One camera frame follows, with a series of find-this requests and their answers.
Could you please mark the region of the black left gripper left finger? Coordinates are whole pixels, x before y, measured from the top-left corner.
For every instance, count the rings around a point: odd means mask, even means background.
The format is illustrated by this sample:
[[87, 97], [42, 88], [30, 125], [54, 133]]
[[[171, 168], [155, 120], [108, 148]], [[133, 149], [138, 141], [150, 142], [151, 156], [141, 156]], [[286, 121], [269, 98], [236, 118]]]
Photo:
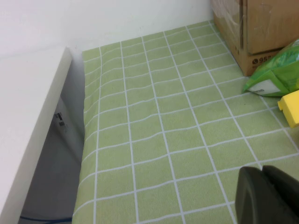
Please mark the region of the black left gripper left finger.
[[239, 171], [235, 210], [239, 224], [285, 224], [288, 209], [262, 171], [243, 167]]

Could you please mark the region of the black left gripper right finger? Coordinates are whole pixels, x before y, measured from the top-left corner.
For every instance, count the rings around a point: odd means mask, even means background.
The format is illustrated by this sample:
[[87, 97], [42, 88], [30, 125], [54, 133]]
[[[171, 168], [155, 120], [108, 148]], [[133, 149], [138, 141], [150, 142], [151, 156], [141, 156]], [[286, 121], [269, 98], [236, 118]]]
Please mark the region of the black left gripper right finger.
[[274, 224], [299, 222], [299, 181], [275, 166], [263, 166], [263, 174], [274, 189], [271, 220]]

